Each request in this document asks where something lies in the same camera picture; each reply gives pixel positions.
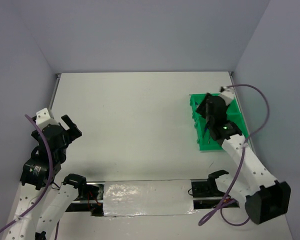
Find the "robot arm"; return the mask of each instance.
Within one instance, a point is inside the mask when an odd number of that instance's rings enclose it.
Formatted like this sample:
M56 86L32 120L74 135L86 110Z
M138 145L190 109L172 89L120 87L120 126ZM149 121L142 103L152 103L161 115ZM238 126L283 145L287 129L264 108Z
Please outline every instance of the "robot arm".
M61 170L61 164L66 160L67 147L82 135L67 115L62 116L61 119L69 127L68 130L56 122L51 111L47 108L37 112L36 116L32 118L48 142L52 156L52 176L49 176L48 153L43 139L35 130L31 135L38 141L38 146L33 149L31 158L23 165L20 178L22 186L15 212L16 223L9 229L7 240L50 239L53 229L67 207L74 199L81 196L86 188L85 177L70 174L64 179L59 193L44 212L42 212L42 208L47 193L36 204L46 185L49 182L52 183L55 175ZM35 207L28 214L24 217L20 216L34 204L36 204Z
M261 224L288 211L291 189L285 181L279 183L265 168L245 143L242 131L228 120L227 109L234 98L233 89L222 87L218 96L207 93L196 112L206 119L210 136L231 156L237 166L245 145L241 172L248 185L236 181L229 194L239 202L241 208L245 208L254 223ZM219 191L226 192L233 177L222 172L213 180Z

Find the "cable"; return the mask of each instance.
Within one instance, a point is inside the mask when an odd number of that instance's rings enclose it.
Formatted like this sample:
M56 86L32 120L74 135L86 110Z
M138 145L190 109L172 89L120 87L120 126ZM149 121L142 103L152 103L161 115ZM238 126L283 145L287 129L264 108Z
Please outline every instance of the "cable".
M245 140L244 140L244 144L242 145L242 155L241 155L241 159L240 159L240 163L238 165L238 168L236 170L236 173L233 177L233 180L231 182L231 184L229 185L229 188L227 189L227 191L225 192L225 194L223 195L222 199L220 200L220 202L217 204L217 206L215 207L215 209L213 209L212 211L208 212L206 215L204 215L200 221L198 222L198 225L199 226L202 226L203 224L205 224L206 222L208 222L210 220L210 218L218 211L218 210L221 210L222 208L224 208L225 206L227 206L227 204L231 203L232 201L224 204L224 200L227 198L228 194L230 193L231 189L233 188L238 176L239 176L239 173L240 173L240 170L242 168L242 165L244 163L244 159L245 159L245 153L246 153L246 147L245 147L245 144L248 142L248 140L254 136L255 134L257 134L261 129L263 129L265 127L265 125L267 124L268 120L269 120L269 116L270 116L270 106L269 106L269 103L268 103L268 100L266 98L266 96L263 94L262 91L260 91L257 87L255 86L252 86L250 84L234 84L234 85L230 85L230 86L227 86L227 88L236 88L236 87L248 87L248 88L252 88L254 90L256 90L263 98L264 102L265 102L265 105L266 105L266 116L265 116L265 120L264 122L262 123L262 125L257 128L254 132L252 132ZM240 224L234 224L234 223L231 223L229 221L227 221L223 214L221 213L221 216L222 218L230 225L232 226L242 226L244 224L246 224L250 218L248 217L248 219L246 221L244 221L243 223L240 223Z
M53 182L52 184L57 187L57 188L51 187L52 189L58 190L58 191L61 189L61 187L58 184L56 184L55 182Z
M29 207L27 210L25 210L21 215L20 217L24 217L25 215L27 215L32 209L34 209L38 203L41 201L41 199L44 197L44 195L46 194L48 188L49 188L49 185L52 181L52 176L53 176L53 162L52 162L52 155L51 155L51 151L50 151L50 147L49 147L49 144L48 144L48 141L45 137L45 135L43 134L43 132L40 130L40 128L36 125L36 123L32 120L31 117L29 117L27 114L24 115L26 117L26 119L29 120L29 122L34 126L34 128L37 130L37 132L39 133L40 137L42 138L43 140L43 143L44 143L44 146L45 146L45 149L46 149L46 152L48 154L48 160L49 160L49 175L48 175L48 180L47 180L47 183L41 193L41 195L36 199L35 203L33 205L31 205L31 207ZM0 234L6 230L7 228L11 227L13 224L15 224L17 221L14 219L12 220L11 222L9 222L7 225L5 225L3 228L0 229Z
M95 198L95 196L93 196L92 192L90 191L89 193L90 193L91 197L96 201L96 204L97 204L98 206L101 206L101 203L98 202L98 200Z
M57 240L57 238L58 238L59 223L60 223L60 220L59 220L58 223L56 224L54 240Z
M61 188L61 187L60 187L58 184L56 184L55 182L53 182L52 184L55 185L58 189Z
M188 194L189 194L190 196L193 196L193 194L190 193L190 190L192 190L192 188L190 188L190 189L188 190Z

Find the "white wall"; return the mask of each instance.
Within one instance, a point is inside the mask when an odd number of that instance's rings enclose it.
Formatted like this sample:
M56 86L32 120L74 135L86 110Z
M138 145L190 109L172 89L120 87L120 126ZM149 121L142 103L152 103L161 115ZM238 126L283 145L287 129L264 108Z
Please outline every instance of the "white wall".
M47 106L55 75L10 0L0 0L0 228L35 144L33 116Z
M55 72L233 71L269 0L18 0Z
M300 240L300 0L271 0L234 72L236 83L260 88L271 107L265 130L253 139L265 165L291 186L287 220ZM262 99L242 89L250 129L265 116Z

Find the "green object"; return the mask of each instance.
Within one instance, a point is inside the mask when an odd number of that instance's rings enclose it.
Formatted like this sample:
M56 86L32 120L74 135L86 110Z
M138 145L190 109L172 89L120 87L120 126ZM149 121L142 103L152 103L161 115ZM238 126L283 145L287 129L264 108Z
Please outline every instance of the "green object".
M221 146L210 138L209 130L205 132L206 120L201 117L200 114L196 113L197 106L201 104L203 99L205 98L206 94L192 94L190 97L190 106L192 108L192 118L194 120L194 127L197 133L197 143L199 144L200 151L215 151L215 150L222 150ZM237 126L242 131L245 137L248 136L247 127L244 121L244 118L239 110L237 100L233 100L227 111L228 120L237 124Z

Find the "white table surface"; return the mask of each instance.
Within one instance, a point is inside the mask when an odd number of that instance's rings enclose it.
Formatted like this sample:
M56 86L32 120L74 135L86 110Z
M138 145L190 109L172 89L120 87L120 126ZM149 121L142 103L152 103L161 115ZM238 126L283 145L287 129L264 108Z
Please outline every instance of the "white table surface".
M60 220L58 240L292 240L286 218L277 217L255 225L251 221L235 227L225 223L220 213L198 226L208 212L176 216L90 216L88 212L66 212ZM223 210L234 223L246 220L238 208Z
M204 179L236 165L225 152L199 151L189 94L231 85L227 72L63 73L52 111L82 137L57 175L88 181Z
M68 148L57 181L69 173L88 181L204 179L220 169L233 173L236 165L225 152L199 151L189 106L189 94L215 93L227 85L227 72L63 73L52 111L57 120L69 115L83 135ZM67 212L58 240L292 239L284 216L233 227L217 213L199 227L208 211L138 217ZM247 217L239 208L224 213L237 223Z

